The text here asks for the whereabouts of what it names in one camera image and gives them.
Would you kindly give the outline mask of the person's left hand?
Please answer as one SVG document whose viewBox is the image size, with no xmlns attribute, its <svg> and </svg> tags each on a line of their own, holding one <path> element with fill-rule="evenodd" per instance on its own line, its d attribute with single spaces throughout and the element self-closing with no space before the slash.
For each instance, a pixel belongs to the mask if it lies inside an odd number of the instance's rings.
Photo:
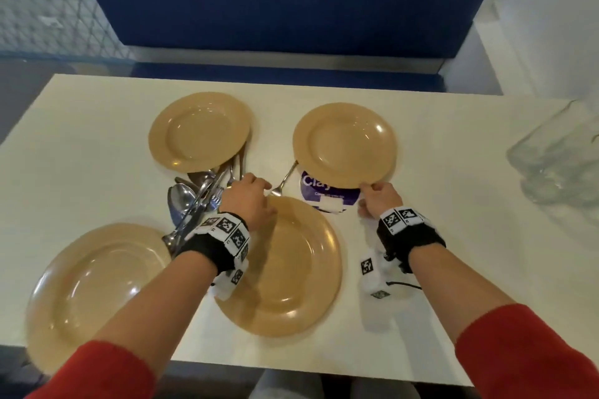
<svg viewBox="0 0 599 399">
<path fill-rule="evenodd" d="M 269 222 L 277 209 L 268 203 L 264 192 L 244 188 L 238 180 L 223 191 L 219 212 L 238 216 L 252 233 Z"/>
</svg>

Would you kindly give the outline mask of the person's right hand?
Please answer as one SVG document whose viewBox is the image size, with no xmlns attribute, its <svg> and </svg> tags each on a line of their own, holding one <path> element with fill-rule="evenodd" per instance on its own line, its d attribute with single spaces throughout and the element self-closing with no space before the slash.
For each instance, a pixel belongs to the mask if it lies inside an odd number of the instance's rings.
<svg viewBox="0 0 599 399">
<path fill-rule="evenodd" d="M 390 209 L 404 205 L 402 197 L 393 184 L 376 182 L 373 184 L 360 184 L 362 199 L 366 199 L 371 219 L 379 219 L 382 214 Z"/>
</svg>

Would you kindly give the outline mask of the metal fork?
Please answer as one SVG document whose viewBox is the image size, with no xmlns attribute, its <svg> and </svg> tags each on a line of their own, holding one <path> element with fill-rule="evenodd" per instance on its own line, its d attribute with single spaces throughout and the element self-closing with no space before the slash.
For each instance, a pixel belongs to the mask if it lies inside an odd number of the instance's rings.
<svg viewBox="0 0 599 399">
<path fill-rule="evenodd" d="M 275 196 L 275 197 L 281 197 L 283 195 L 283 189 L 285 187 L 285 184 L 287 183 L 288 178 L 294 172 L 297 165 L 298 165 L 298 161 L 296 160 L 296 161 L 294 161 L 292 166 L 289 168 L 289 170 L 285 174 L 284 178 L 281 180 L 281 183 L 270 191 L 270 195 Z"/>
</svg>

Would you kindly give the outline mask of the small tan plate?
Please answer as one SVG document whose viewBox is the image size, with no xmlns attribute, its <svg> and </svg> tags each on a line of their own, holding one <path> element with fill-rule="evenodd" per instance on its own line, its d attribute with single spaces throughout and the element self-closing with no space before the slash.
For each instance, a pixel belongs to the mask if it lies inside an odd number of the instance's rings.
<svg viewBox="0 0 599 399">
<path fill-rule="evenodd" d="M 390 124 L 353 103 L 328 103 L 307 112 L 296 124 L 293 149 L 310 176 L 344 189 L 389 177 L 399 154 Z"/>
<path fill-rule="evenodd" d="M 229 94 L 190 94 L 156 117 L 148 134 L 149 151 L 154 161 L 178 173 L 213 169 L 239 153 L 252 118 L 250 108 Z"/>
</svg>

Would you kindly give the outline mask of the person's left forearm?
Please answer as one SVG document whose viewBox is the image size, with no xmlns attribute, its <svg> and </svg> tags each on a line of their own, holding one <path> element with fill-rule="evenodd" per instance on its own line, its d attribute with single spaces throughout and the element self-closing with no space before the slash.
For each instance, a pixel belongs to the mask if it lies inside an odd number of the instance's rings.
<svg viewBox="0 0 599 399">
<path fill-rule="evenodd" d="M 161 377 L 217 274 L 205 255 L 172 260 L 95 334 L 124 348 Z"/>
</svg>

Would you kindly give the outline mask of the person's right forearm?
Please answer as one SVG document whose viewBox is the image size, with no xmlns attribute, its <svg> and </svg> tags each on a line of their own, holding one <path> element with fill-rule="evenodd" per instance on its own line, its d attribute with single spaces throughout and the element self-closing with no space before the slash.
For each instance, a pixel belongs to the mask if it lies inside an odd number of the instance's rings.
<svg viewBox="0 0 599 399">
<path fill-rule="evenodd" d="M 413 248 L 410 268 L 453 344 L 477 319 L 515 301 L 441 244 Z"/>
</svg>

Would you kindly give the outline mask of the black wrist tracker band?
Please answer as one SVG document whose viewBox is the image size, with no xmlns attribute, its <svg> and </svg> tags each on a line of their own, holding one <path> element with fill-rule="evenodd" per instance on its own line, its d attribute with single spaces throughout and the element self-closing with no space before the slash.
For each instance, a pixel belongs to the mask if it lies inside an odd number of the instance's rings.
<svg viewBox="0 0 599 399">
<path fill-rule="evenodd" d="M 407 206 L 393 207 L 382 213 L 376 230 L 382 248 L 370 248 L 360 260 L 361 289 L 366 296 L 385 299 L 392 296 L 390 287 L 406 286 L 421 290 L 414 283 L 393 281 L 394 268 L 412 274 L 410 253 L 418 247 L 439 244 L 447 247 L 436 228 L 423 214 Z"/>
<path fill-rule="evenodd" d="M 178 255 L 200 253 L 211 261 L 217 274 L 209 288 L 220 301 L 232 297 L 249 268 L 251 236 L 243 219 L 220 212 L 193 229 L 184 239 Z"/>
</svg>

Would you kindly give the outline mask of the purple round sticker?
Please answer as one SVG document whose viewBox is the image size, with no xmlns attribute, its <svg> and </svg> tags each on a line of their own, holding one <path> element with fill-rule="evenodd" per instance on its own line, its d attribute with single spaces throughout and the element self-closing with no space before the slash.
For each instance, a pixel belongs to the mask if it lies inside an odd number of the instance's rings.
<svg viewBox="0 0 599 399">
<path fill-rule="evenodd" d="M 358 202 L 361 191 L 357 189 L 335 188 L 302 172 L 299 182 L 303 200 L 320 212 L 341 214 Z"/>
</svg>

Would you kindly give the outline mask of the pile of metal cutlery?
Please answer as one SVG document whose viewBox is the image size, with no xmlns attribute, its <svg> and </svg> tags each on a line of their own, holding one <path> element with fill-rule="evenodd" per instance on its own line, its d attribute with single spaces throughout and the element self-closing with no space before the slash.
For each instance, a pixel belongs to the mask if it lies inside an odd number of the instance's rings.
<svg viewBox="0 0 599 399">
<path fill-rule="evenodd" d="M 174 230 L 162 237 L 171 258 L 180 249 L 185 234 L 190 232 L 193 222 L 198 222 L 206 212 L 219 208 L 222 193 L 232 185 L 236 178 L 242 178 L 247 143 L 241 147 L 236 156 L 221 167 L 218 174 L 211 171 L 200 173 L 204 179 L 201 186 L 183 180 L 169 188 L 167 203 Z"/>
</svg>

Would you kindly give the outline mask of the black left wrist tracker band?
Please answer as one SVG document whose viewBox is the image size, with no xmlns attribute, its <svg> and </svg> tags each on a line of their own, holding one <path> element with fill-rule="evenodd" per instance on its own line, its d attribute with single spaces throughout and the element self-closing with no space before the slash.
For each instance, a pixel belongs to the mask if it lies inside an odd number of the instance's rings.
<svg viewBox="0 0 599 399">
<path fill-rule="evenodd" d="M 178 255 L 200 253 L 211 261 L 217 274 L 209 288 L 220 301 L 232 297 L 249 268 L 251 236 L 243 219 L 220 212 L 193 229 L 184 239 Z"/>
</svg>

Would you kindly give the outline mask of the large tan plate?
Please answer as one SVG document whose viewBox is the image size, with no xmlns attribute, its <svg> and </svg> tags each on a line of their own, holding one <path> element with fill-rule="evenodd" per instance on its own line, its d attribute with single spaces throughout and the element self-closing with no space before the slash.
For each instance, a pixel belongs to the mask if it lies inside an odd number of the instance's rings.
<svg viewBox="0 0 599 399">
<path fill-rule="evenodd" d="M 262 337 L 302 333 L 331 307 L 342 279 L 338 238 L 326 217 L 299 199 L 268 197 L 277 210 L 251 237 L 242 276 L 225 300 L 215 297 L 237 327 Z"/>
<path fill-rule="evenodd" d="M 171 255 L 157 229 L 115 223 L 86 232 L 44 270 L 26 307 L 26 352 L 47 376 L 61 368 Z"/>
</svg>

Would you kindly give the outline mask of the clear glass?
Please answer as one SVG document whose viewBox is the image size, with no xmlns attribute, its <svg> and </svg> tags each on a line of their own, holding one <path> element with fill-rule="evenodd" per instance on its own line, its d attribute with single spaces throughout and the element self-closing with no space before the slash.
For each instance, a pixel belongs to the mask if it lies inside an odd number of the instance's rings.
<svg viewBox="0 0 599 399">
<path fill-rule="evenodd" d="M 520 188 L 528 200 L 542 206 L 599 207 L 599 170 L 583 171 L 564 180 L 527 178 Z"/>
<path fill-rule="evenodd" d="M 522 176 L 539 175 L 598 131 L 599 108 L 571 100 L 511 146 L 506 159 Z"/>
</svg>

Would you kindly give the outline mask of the red right sleeve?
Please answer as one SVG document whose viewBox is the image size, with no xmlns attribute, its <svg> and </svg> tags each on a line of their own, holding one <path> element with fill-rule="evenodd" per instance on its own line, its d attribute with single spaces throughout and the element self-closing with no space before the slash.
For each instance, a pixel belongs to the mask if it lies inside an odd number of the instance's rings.
<svg viewBox="0 0 599 399">
<path fill-rule="evenodd" d="M 455 354 L 481 399 L 599 399 L 599 369 L 525 305 L 476 319 Z"/>
</svg>

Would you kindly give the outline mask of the red sleeve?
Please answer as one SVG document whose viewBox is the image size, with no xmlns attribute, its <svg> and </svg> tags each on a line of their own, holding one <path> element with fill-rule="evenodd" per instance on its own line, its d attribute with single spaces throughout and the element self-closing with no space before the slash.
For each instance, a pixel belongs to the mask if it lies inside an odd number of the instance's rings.
<svg viewBox="0 0 599 399">
<path fill-rule="evenodd" d="M 481 399 L 599 399 L 599 369 L 525 305 L 476 319 L 455 354 Z"/>
<path fill-rule="evenodd" d="M 90 341 L 25 399 L 152 399 L 156 383 L 149 366 L 129 350 Z"/>
</svg>

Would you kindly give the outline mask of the red left sleeve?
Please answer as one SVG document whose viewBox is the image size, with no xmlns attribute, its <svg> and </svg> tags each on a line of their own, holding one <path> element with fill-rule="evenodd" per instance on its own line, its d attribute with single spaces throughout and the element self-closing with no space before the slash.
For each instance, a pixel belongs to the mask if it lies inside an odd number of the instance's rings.
<svg viewBox="0 0 599 399">
<path fill-rule="evenodd" d="M 25 399 L 152 399 L 156 383 L 149 366 L 129 350 L 90 341 Z"/>
</svg>

